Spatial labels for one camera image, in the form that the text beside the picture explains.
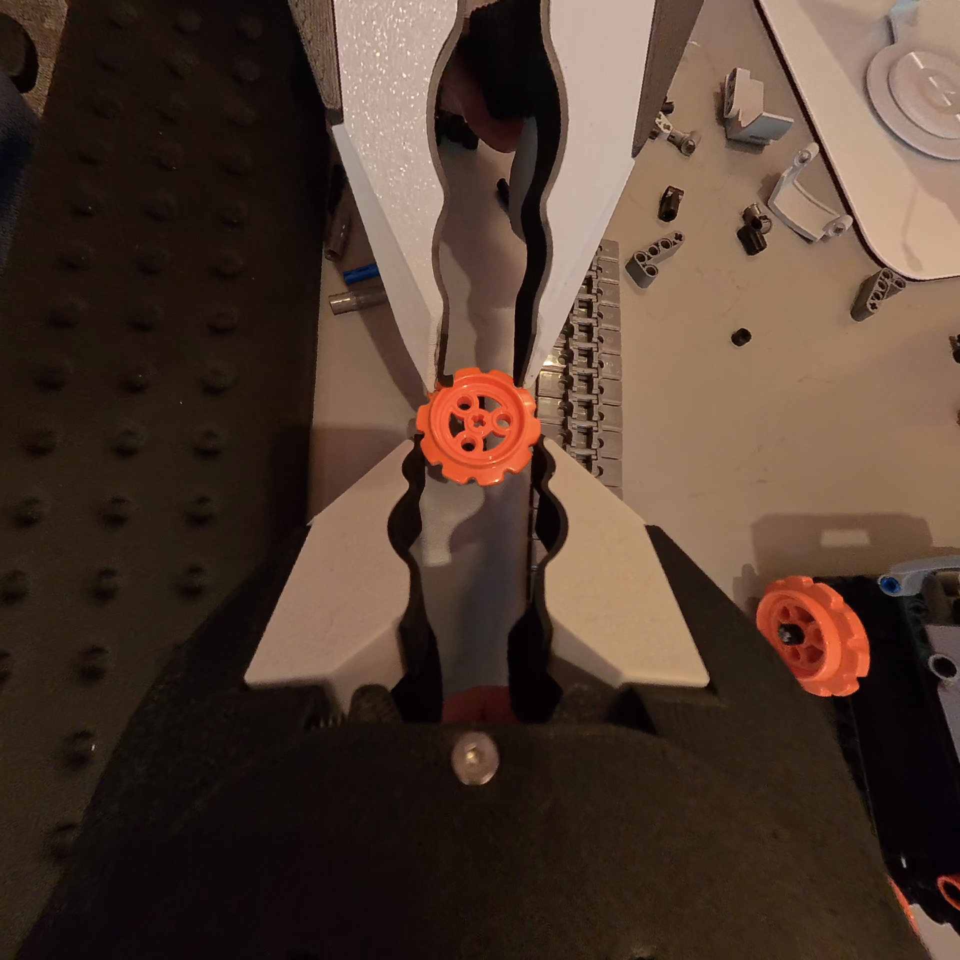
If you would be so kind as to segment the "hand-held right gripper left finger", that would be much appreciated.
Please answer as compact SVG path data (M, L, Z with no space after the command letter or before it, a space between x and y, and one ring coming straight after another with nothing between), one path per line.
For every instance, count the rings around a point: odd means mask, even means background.
M310 522L246 667L250 688L321 686L346 709L367 685L402 710L436 707L436 636L411 549L426 460L403 440Z

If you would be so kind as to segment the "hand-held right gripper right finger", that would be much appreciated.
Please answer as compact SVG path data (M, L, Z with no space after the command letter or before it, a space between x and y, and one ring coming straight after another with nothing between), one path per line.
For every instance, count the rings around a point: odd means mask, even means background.
M703 690L710 674L643 520L551 439L533 450L529 709L577 685Z

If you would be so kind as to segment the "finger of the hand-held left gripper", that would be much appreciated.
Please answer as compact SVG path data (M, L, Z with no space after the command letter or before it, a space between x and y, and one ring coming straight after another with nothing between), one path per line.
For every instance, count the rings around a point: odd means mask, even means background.
M332 133L404 347L432 391L449 318L435 109L460 4L336 1L332 9L342 100Z
M513 158L526 249L513 381L529 386L561 332L634 166L653 1L538 2L533 114Z

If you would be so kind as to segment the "orange gear-edged wheel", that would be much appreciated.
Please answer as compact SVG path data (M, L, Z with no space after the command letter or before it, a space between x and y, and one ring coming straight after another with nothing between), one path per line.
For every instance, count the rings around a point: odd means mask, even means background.
M531 462L542 435L536 408L534 396L507 373L461 368L416 412L421 452L448 481L498 485Z

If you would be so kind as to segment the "light grey holed curved panel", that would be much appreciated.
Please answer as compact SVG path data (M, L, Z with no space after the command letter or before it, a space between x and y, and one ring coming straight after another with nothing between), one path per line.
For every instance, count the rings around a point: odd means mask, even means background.
M733 68L724 85L723 123L726 140L765 148L783 138L794 119L764 109L764 84L750 70Z

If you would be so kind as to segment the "dark grey long bent liftarm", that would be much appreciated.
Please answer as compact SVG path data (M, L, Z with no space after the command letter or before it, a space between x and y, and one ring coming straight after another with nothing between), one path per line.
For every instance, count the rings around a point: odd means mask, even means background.
M676 254L685 240L682 232L671 231L632 254L625 264L625 272L634 286L641 290L649 288L661 266Z

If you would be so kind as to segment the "black axle pin connector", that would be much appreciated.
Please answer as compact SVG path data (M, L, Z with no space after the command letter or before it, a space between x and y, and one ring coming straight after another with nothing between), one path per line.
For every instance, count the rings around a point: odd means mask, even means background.
M744 208L742 225L737 238L748 257L755 257L767 249L767 236L773 228L770 213L758 202Z

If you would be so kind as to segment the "toy vehicle with orange wheels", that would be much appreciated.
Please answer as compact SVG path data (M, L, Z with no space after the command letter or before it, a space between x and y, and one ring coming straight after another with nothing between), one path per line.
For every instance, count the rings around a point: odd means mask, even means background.
M770 582L756 628L834 700L842 752L907 916L959 930L959 558Z

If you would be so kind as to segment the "dark studded panel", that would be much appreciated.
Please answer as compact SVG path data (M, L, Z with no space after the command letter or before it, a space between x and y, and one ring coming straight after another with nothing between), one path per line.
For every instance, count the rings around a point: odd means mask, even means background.
M286 2L75 2L2 278L2 941L304 514L327 168Z

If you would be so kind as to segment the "dark grey short bent liftarm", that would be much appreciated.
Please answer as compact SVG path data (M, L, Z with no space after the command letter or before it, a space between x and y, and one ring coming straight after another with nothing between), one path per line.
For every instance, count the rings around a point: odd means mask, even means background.
M863 322L879 311L885 301L906 290L908 281L890 268L882 268L866 277L849 309L855 322Z

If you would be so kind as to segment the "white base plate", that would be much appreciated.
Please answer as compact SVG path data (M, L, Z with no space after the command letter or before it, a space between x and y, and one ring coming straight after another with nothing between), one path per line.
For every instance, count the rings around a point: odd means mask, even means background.
M959 159L908 146L867 90L891 42L897 2L761 1L759 6L859 232L876 259L913 281L959 274Z

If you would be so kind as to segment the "grey metal disc bracket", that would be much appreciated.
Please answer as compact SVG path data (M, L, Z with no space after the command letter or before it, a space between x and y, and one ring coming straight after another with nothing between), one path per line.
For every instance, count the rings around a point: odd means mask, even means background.
M891 41L871 59L871 105L898 139L938 160L959 159L959 3L899 1Z

